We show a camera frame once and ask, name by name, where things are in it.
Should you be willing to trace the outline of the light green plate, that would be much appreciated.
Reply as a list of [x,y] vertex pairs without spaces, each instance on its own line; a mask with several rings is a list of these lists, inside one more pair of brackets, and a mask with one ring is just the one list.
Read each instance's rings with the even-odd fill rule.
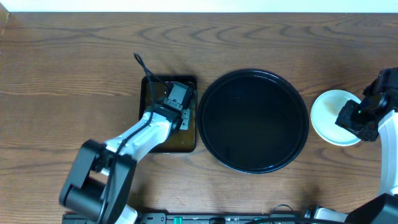
[[312,126],[326,142],[336,146],[352,146],[360,142],[354,134],[335,124],[339,112],[349,100],[361,102],[348,91],[330,90],[322,93],[313,103],[310,112]]

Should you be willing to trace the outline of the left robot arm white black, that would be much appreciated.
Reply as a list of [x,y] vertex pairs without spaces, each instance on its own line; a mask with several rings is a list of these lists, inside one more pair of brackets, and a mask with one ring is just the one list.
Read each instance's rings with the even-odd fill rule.
[[138,212],[127,204],[137,163],[172,133],[187,130],[190,103],[166,98],[119,136],[81,145],[60,192],[64,207],[94,223],[135,223]]

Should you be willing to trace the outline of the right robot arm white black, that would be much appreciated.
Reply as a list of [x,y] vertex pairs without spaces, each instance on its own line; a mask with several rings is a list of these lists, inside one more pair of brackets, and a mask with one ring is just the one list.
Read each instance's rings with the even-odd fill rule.
[[382,162],[379,195],[349,214],[318,207],[308,209],[305,218],[340,223],[397,223],[397,112],[387,111],[368,129],[365,119],[353,120],[351,114],[363,115],[361,101],[343,90],[330,90],[313,103],[310,118],[317,134],[336,146],[352,146],[360,141],[381,138]]

